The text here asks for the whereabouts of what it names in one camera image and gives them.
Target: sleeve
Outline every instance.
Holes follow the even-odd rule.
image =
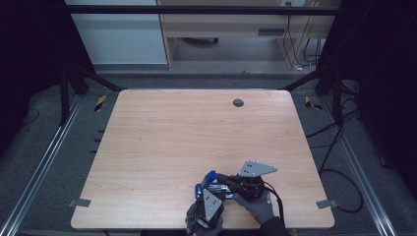
[[[278,216],[263,223],[260,232],[262,236],[290,236]]]

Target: metal part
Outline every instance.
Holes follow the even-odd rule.
[[[324,106],[324,110],[328,114],[329,119],[333,121],[333,117],[330,111],[331,105],[329,104],[329,101],[324,98],[321,98],[321,101],[322,105]],[[396,235],[395,229],[393,228],[377,193],[372,187],[371,182],[365,174],[365,171],[362,169],[362,166],[359,163],[355,152],[353,151],[348,139],[343,133],[340,137],[340,142],[343,146],[343,151],[345,152],[346,160],[350,167],[350,170],[352,171],[352,174],[355,177],[360,190],[362,191],[365,203],[369,209],[371,216],[374,218],[375,224],[378,230],[380,231],[381,235]]]
[[[203,197],[205,200],[206,220],[210,221],[215,212],[220,208],[222,201],[207,189],[203,189]]]
[[[259,36],[283,36],[285,29],[281,28],[260,28],[258,29]]]
[[[68,207],[89,207],[91,200],[85,199],[77,199],[77,200],[70,200],[67,204]]]
[[[323,200],[316,202],[318,208],[337,207],[339,206],[336,200]]]
[[[227,200],[233,199],[233,194],[230,192],[229,187],[227,187],[227,185],[212,184],[208,186],[208,191],[211,192],[212,194],[219,194],[221,192],[226,192],[226,199]]]
[[[278,169],[274,166],[261,164],[257,161],[247,160],[239,171],[241,177],[258,177],[271,172],[275,172]]]
[[[338,16],[359,13],[338,7],[257,7],[257,6],[42,6],[43,10],[68,14],[210,14],[210,15],[292,15]]]
[[[5,223],[0,228],[0,235],[2,236],[13,236],[19,229],[29,207],[30,204],[33,202],[34,197],[44,177],[46,176],[48,169],[55,158],[56,153],[58,152],[59,148],[62,145],[67,133],[73,124],[74,118],[76,117],[80,104],[83,101],[82,95],[76,95],[75,100],[72,104],[72,109],[69,114],[67,121],[58,128],[52,142],[50,143],[46,153],[43,155],[40,163],[37,165],[31,179],[26,186],[24,192],[22,193],[19,201],[16,203],[13,211],[9,214],[8,218],[6,219]]]

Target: gloved hand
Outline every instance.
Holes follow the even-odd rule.
[[[264,224],[269,219],[274,218],[272,210],[272,204],[268,199],[269,191],[264,190],[262,196],[255,201],[249,203],[242,198],[239,194],[233,194],[233,200],[236,201],[240,206],[245,207],[257,220],[258,223]]]
[[[214,229],[206,229],[202,227],[199,223],[197,223],[196,219],[196,204],[192,204],[190,208],[187,210],[187,235],[191,236],[216,236],[221,229],[223,229],[223,217],[218,219],[217,224],[215,225]]]

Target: round hole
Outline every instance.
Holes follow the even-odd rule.
[[[243,102],[242,99],[234,99],[233,100],[233,105],[236,106],[236,107],[241,107],[241,106],[243,106],[243,104],[244,104],[244,102]]]

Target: black curtain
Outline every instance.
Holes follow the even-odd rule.
[[[322,74],[318,90],[330,89],[336,71],[342,79],[359,84],[358,105],[382,158],[398,170],[417,198],[417,1],[343,0],[341,4],[360,7],[367,15],[335,19],[319,68],[329,59],[336,63]],[[332,55],[341,42],[345,42],[342,49]]]
[[[72,65],[95,73],[71,15],[44,10],[52,4],[65,1],[0,1],[0,153],[22,126],[30,97],[58,85],[64,67],[77,93],[88,87]]]

